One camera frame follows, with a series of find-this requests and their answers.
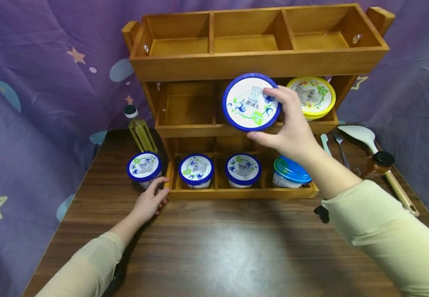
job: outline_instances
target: teal lid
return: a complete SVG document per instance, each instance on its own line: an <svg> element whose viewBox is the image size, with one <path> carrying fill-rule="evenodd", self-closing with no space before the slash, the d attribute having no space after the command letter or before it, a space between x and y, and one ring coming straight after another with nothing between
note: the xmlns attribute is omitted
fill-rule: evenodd
<svg viewBox="0 0 429 297"><path fill-rule="evenodd" d="M307 184L312 181L310 175L299 163L284 156L280 156L274 161L274 171L283 176L283 178L297 184Z"/></svg>

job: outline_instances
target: wooden tray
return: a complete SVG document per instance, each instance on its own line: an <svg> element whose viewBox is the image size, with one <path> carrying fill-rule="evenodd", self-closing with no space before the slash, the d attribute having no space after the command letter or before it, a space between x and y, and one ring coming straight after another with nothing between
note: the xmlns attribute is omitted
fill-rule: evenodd
<svg viewBox="0 0 429 297"><path fill-rule="evenodd" d="M291 199L313 198L318 189L314 183L298 189L274 188L273 163L279 154L276 151L259 147L243 137L194 137L176 138L176 156L167 167L166 176L170 178L170 197L173 199ZM225 172L225 163L235 153L247 152L261 162L261 179L251 188L232 189ZM204 153L214 163L214 175L207 189L193 190L179 177L180 161L191 153Z"/></svg>
<svg viewBox="0 0 429 297"><path fill-rule="evenodd" d="M140 81L362 74L389 50L358 4L146 15L129 35Z"/></svg>
<svg viewBox="0 0 429 297"><path fill-rule="evenodd" d="M280 85L287 85L289 79L275 79ZM167 82L160 85L162 93L155 129L161 137L203 137L231 136L245 137L227 123L222 98L229 80ZM266 132L276 133L282 128L283 114ZM338 126L336 110L321 119L310 122L314 134L331 131Z"/></svg>

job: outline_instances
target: hand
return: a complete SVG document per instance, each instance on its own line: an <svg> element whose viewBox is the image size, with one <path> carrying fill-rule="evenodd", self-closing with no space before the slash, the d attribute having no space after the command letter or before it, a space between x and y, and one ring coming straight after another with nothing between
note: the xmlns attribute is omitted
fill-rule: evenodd
<svg viewBox="0 0 429 297"><path fill-rule="evenodd" d="M296 91L279 86L279 88L264 88L264 93L275 97L283 104L285 122L278 134L264 132L249 132L248 138L262 146L272 147L280 154L292 160L301 160L318 147L309 123L306 121L301 108L301 101Z"/></svg>
<svg viewBox="0 0 429 297"><path fill-rule="evenodd" d="M166 196L169 189L164 188L158 191L158 184L167 181L169 181L169 179L163 176L154 179L146 191L140 194L137 201L135 201L134 209L130 214L136 218L141 225L151 219L152 216L159 215L160 211L158 209L164 206L164 204L167 204L168 201Z"/></svg>

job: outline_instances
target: yogurt cup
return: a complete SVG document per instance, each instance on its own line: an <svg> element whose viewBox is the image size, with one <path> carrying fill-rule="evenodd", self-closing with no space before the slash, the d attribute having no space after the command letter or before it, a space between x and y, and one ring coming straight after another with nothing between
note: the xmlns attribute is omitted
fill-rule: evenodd
<svg viewBox="0 0 429 297"><path fill-rule="evenodd" d="M274 161L274 188L299 188L312 181L299 163L280 156Z"/></svg>
<svg viewBox="0 0 429 297"><path fill-rule="evenodd" d="M136 154L127 164L127 174L132 181L147 189L153 179L162 175L160 157L150 151Z"/></svg>
<svg viewBox="0 0 429 297"><path fill-rule="evenodd" d="M178 169L180 178L191 189L209 187L214 171L213 161L201 153L187 156L180 162Z"/></svg>
<svg viewBox="0 0 429 297"><path fill-rule="evenodd" d="M302 111L307 121L320 119L335 105L337 98L335 90L323 78L317 76L294 78L287 87L299 94Z"/></svg>
<svg viewBox="0 0 429 297"><path fill-rule="evenodd" d="M231 156L226 162L225 169L231 188L249 188L261 177L261 163L247 153Z"/></svg>
<svg viewBox="0 0 429 297"><path fill-rule="evenodd" d="M235 78L223 95L223 112L227 121L242 131L259 131L272 125L282 104L262 91L277 84L260 73L246 73Z"/></svg>

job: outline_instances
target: wooden table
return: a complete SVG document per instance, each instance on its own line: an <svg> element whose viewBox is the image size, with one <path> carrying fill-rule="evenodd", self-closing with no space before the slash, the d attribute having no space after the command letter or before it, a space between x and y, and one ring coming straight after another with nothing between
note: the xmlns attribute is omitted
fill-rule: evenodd
<svg viewBox="0 0 429 297"><path fill-rule="evenodd" d="M355 168L366 153L349 141L343 147ZM332 137L329 145L340 160ZM126 165L136 150L127 130L108 133L24 296L34 296L79 248L130 212L139 192ZM393 173L429 227L428 211ZM171 200L134 238L115 296L400 296L372 260L317 218L319 203Z"/></svg>

